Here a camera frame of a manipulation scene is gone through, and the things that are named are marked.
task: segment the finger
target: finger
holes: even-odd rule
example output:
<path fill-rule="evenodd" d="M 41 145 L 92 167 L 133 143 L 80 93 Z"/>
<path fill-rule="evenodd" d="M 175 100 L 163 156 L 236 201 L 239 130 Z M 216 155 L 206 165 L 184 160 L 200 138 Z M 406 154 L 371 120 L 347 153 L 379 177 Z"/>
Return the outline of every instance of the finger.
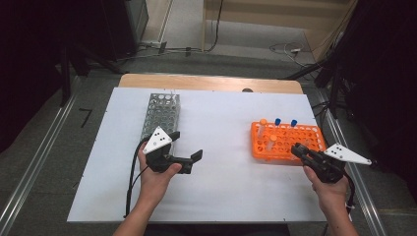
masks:
<path fill-rule="evenodd" d="M 173 163 L 169 168 L 163 173 L 167 178 L 171 179 L 176 173 L 178 173 L 182 168 L 182 165 L 179 163 Z"/>
<path fill-rule="evenodd" d="M 141 170 L 147 166 L 147 158 L 144 155 L 144 148 L 147 145 L 148 142 L 144 142 L 141 147 L 139 147 L 138 151 L 138 160 L 139 164 L 141 165 Z"/>
<path fill-rule="evenodd" d="M 314 172 L 314 170 L 312 169 L 312 168 L 310 168 L 309 166 L 307 166 L 307 165 L 304 165 L 303 166 L 303 169 L 304 169 L 304 173 L 307 175 L 307 178 L 314 184 L 314 183 L 316 183 L 318 180 L 319 180 L 319 178 L 317 177 L 317 175 L 316 175 L 316 172 Z"/>

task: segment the black stand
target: black stand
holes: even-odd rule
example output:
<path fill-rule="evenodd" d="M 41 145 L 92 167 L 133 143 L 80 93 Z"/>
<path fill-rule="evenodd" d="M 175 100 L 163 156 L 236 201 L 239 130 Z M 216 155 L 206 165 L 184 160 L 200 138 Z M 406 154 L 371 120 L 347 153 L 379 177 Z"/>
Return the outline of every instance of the black stand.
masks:
<path fill-rule="evenodd" d="M 337 119 L 336 106 L 337 106 L 337 93 L 341 85 L 341 65 L 338 62 L 338 56 L 336 52 L 330 54 L 329 58 L 309 66 L 289 77 L 284 78 L 285 80 L 297 80 L 309 73 L 312 73 L 320 68 L 323 68 L 319 75 L 315 79 L 315 85 L 317 88 L 324 88 L 328 82 L 333 78 L 331 84 L 330 98 L 328 100 L 328 109 L 334 119 Z"/>
<path fill-rule="evenodd" d="M 340 42 L 336 45 L 328 58 L 284 78 L 285 80 L 297 80 L 300 77 L 323 68 L 315 79 L 315 85 L 317 88 L 324 88 L 331 78 L 333 78 L 328 108 L 334 119 L 337 119 L 335 111 L 337 106 L 337 93 L 342 82 L 342 54 L 353 43 L 351 38 L 353 37 L 353 34 L 356 33 L 356 30 L 362 20 L 366 17 L 371 6 L 371 4 L 366 5 L 361 3 L 363 2 L 359 0 L 343 37 L 340 39 Z"/>
<path fill-rule="evenodd" d="M 112 65 L 103 58 L 95 55 L 85 47 L 76 43 L 66 43 L 61 46 L 61 74 L 62 74 L 62 101 L 61 106 L 67 103 L 71 96 L 71 83 L 70 83 L 70 63 L 74 66 L 77 75 L 87 76 L 89 74 L 89 65 L 87 64 L 86 58 L 90 58 L 101 66 L 107 68 L 115 74 L 126 74 L 128 72 L 122 72 L 119 68 Z"/>

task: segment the test tube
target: test tube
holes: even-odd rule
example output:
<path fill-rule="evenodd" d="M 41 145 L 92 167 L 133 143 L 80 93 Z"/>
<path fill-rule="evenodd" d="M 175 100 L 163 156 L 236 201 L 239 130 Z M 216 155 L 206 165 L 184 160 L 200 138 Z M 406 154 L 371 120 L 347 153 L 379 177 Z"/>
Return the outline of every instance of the test tube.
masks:
<path fill-rule="evenodd" d="M 264 134 L 265 126 L 267 125 L 267 119 L 261 119 L 260 120 L 260 129 L 258 130 L 258 139 L 262 138 L 262 135 Z"/>
<path fill-rule="evenodd" d="M 306 148 L 308 148 L 309 147 L 309 144 L 310 144 L 310 140 L 309 139 L 306 139 L 304 141 L 304 143 L 303 143 L 303 146 L 305 146 Z"/>
<path fill-rule="evenodd" d="M 279 124 L 281 124 L 281 119 L 276 118 L 275 119 L 275 127 L 274 127 L 274 132 L 276 133 L 276 129 L 278 128 Z"/>
<path fill-rule="evenodd" d="M 296 120 L 292 120 L 291 121 L 291 125 L 290 125 L 290 127 L 288 127 L 288 131 L 287 131 L 287 137 L 286 137 L 286 140 L 287 140 L 287 142 L 288 142 L 288 145 L 289 145 L 289 149 L 291 149 L 291 143 L 289 142 L 289 138 L 290 138 L 290 136 L 292 135 L 292 131 L 293 131 L 293 129 L 294 129 L 294 127 L 297 125 L 297 121 Z"/>
<path fill-rule="evenodd" d="M 269 136 L 269 142 L 267 144 L 267 150 L 272 150 L 272 146 L 275 144 L 277 139 L 276 135 L 270 135 Z"/>

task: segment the wooden table edge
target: wooden table edge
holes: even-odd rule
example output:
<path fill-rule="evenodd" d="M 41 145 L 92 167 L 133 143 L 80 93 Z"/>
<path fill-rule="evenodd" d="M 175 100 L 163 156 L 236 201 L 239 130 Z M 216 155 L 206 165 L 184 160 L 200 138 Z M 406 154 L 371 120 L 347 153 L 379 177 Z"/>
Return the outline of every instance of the wooden table edge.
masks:
<path fill-rule="evenodd" d="M 297 81 L 175 74 L 125 74 L 119 88 L 190 89 L 303 94 Z"/>

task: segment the metal rail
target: metal rail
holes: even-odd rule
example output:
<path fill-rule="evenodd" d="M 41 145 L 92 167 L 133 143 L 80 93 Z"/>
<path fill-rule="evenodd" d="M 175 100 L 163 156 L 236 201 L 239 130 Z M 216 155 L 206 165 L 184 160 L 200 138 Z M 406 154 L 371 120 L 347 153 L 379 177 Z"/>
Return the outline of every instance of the metal rail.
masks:
<path fill-rule="evenodd" d="M 4 210 L 0 217 L 0 235 L 6 236 L 9 234 L 9 231 L 12 228 L 19 211 L 21 210 L 26 198 L 30 193 L 30 189 L 36 180 L 37 175 L 42 169 L 43 163 L 49 155 L 49 152 L 56 138 L 58 137 L 59 132 L 61 131 L 61 128 L 68 117 L 68 114 L 71 111 L 81 84 L 81 78 L 76 76 L 72 84 L 74 91 L 73 94 L 68 99 L 66 105 L 58 110 L 58 113 L 56 114 L 51 126 L 43 138 L 42 143 L 37 149 L 36 154 L 31 160 L 25 174 L 5 204 Z"/>
<path fill-rule="evenodd" d="M 322 90 L 318 90 L 318 96 L 320 102 L 328 100 L 327 95 Z M 345 146 L 346 148 L 349 148 L 347 141 L 341 132 L 338 120 L 334 120 L 329 113 L 326 114 L 326 118 L 328 120 L 328 124 L 335 141 Z M 368 221 L 368 226 L 372 235 L 386 236 L 387 232 L 384 228 L 383 222 L 380 219 L 377 208 L 374 205 L 374 201 L 372 200 L 368 188 L 362 179 L 362 175 L 357 165 L 354 163 L 347 163 L 346 169 L 349 172 L 352 180 L 355 182 L 356 196 L 359 200 L 362 211 L 364 212 L 365 218 Z"/>

